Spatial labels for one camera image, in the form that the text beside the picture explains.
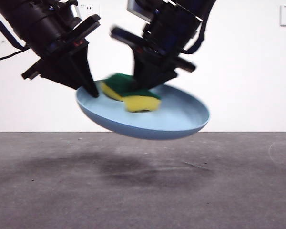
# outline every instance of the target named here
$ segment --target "blue plate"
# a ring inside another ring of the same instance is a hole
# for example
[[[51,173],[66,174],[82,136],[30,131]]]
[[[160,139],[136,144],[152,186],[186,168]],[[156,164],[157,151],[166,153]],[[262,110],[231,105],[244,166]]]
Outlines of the blue plate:
[[[198,132],[210,119],[210,113],[202,102],[167,85],[151,90],[162,99],[157,111],[131,113],[126,111],[124,102],[103,94],[100,81],[96,84],[99,98],[93,98],[82,87],[77,90],[80,108],[97,124],[122,135],[153,140],[177,139]]]

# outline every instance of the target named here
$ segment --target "black cable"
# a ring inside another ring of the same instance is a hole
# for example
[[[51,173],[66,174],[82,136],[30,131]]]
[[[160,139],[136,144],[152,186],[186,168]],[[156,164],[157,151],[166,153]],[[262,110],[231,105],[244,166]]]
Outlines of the black cable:
[[[13,54],[11,54],[11,55],[1,57],[1,58],[0,58],[0,61],[6,60],[6,59],[8,59],[8,58],[10,58],[10,57],[13,57],[13,56],[17,55],[17,54],[20,54],[20,53],[22,53],[22,52],[25,52],[25,51],[27,51],[28,49],[30,49],[30,48],[29,48],[29,47],[26,47],[24,50],[20,50],[20,51],[15,52],[15,53],[13,53]]]
[[[200,48],[202,42],[204,41],[204,34],[205,34],[206,25],[207,25],[211,10],[212,10],[215,2],[216,2],[216,0],[213,0],[211,2],[209,10],[205,14],[204,21],[202,22],[199,37],[198,37],[197,41],[195,42],[195,44],[191,48],[189,48],[188,50],[183,50],[182,53],[193,54]]]
[[[4,24],[0,21],[0,32],[8,39],[8,41],[14,46],[16,49],[25,50],[19,42],[13,37],[13,35],[8,31],[8,29],[4,26]]]

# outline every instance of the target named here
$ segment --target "yellow sponge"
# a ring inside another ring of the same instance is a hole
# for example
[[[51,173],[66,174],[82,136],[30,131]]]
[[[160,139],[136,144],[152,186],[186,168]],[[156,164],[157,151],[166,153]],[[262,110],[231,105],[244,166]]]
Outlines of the yellow sponge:
[[[155,111],[161,104],[161,98],[147,89],[129,91],[131,76],[116,74],[101,83],[101,89],[108,97],[125,102],[127,111]]]

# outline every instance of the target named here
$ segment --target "concrete floor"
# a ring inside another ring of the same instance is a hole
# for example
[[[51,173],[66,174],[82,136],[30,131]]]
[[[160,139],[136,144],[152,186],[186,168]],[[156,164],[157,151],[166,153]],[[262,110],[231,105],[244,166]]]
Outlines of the concrete floor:
[[[0,229],[286,229],[286,134],[0,134]]]

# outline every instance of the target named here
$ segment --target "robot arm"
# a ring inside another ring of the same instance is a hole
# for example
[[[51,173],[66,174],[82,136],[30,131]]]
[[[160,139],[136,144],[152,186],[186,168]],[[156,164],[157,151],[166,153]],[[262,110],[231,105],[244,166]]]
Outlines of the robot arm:
[[[176,68],[189,72],[195,70],[195,66],[180,58],[179,54],[192,54],[198,50],[214,3],[215,0],[173,0],[168,3],[162,0],[129,1],[129,11],[150,21],[142,37],[118,27],[112,30],[112,37],[128,44],[133,50],[135,89],[150,89],[177,77]],[[184,50],[201,23],[197,42],[189,50]]]
[[[133,50],[134,89],[153,88],[175,78],[177,67],[189,72],[195,70],[195,66],[179,54],[193,53],[200,46],[196,43],[196,47],[184,50],[202,21],[203,25],[206,23],[214,3],[215,0],[129,0],[128,10],[150,21],[142,37],[120,28],[112,30],[112,37]],[[26,47],[17,44],[2,23],[0,30],[15,47],[32,48],[41,58],[22,75],[24,79],[41,75],[74,89],[83,86],[97,97],[87,61],[85,37],[100,25],[100,17],[93,15],[78,25],[81,20],[71,11],[71,6],[77,4],[76,0],[65,3],[59,0],[0,0],[0,13],[26,42]]]
[[[74,89],[83,86],[97,97],[87,61],[85,37],[100,26],[100,17],[93,15],[75,28],[81,19],[73,16],[71,6],[77,4],[76,0],[65,3],[58,0],[0,0],[0,13],[26,46],[40,56],[40,60],[22,74],[24,79],[33,79],[40,74]],[[2,23],[0,30],[21,49]]]

